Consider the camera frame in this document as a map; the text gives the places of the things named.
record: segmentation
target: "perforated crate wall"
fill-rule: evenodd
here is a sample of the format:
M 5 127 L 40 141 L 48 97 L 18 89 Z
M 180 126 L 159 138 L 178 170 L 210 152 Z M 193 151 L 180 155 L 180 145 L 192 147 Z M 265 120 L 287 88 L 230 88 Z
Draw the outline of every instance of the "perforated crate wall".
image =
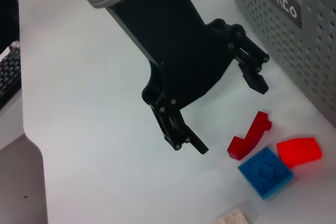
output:
M 336 127 L 336 0 L 295 0 L 302 28 L 270 0 L 235 0 L 287 75 Z

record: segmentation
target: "blue lego brick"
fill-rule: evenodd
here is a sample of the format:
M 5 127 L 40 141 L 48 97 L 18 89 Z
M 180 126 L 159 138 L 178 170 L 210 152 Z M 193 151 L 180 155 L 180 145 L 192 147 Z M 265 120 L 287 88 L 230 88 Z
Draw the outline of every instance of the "blue lego brick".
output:
M 266 199 L 293 178 L 293 173 L 268 147 L 241 164 L 238 169 L 262 199 Z

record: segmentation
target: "screw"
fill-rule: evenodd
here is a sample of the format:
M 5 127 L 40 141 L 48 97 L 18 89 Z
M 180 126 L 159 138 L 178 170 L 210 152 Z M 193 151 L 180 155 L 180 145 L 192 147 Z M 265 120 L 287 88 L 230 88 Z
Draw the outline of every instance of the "screw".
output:
M 230 43 L 227 45 L 227 49 L 229 49 L 229 50 L 233 50 L 233 49 L 235 49 L 235 45 L 234 45 L 232 42 L 230 42 Z
M 268 62 L 269 61 L 269 56 L 265 56 L 264 57 L 264 63 Z
M 259 73 L 261 71 L 261 69 L 262 69 L 261 66 L 256 67 L 256 72 Z
M 175 150 L 178 151 L 182 148 L 182 145 L 181 144 L 176 144 L 175 145 Z

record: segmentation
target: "red block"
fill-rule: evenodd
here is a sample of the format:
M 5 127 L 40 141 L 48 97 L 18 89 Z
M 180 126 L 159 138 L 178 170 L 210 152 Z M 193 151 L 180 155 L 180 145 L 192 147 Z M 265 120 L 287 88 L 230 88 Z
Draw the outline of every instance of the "red block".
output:
M 227 149 L 229 156 L 236 160 L 241 160 L 256 147 L 264 132 L 269 131 L 271 127 L 272 123 L 268 120 L 268 114 L 259 111 L 245 139 L 236 136 L 232 139 Z
M 315 138 L 294 138 L 277 144 L 280 160 L 293 167 L 322 157 Z

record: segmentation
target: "gray floor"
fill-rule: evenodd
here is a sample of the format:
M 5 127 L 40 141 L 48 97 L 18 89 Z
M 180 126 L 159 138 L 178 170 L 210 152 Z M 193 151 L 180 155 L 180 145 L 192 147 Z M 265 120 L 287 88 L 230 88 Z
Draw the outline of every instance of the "gray floor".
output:
M 19 92 L 0 110 L 0 223 L 47 222 L 43 159 L 24 135 Z

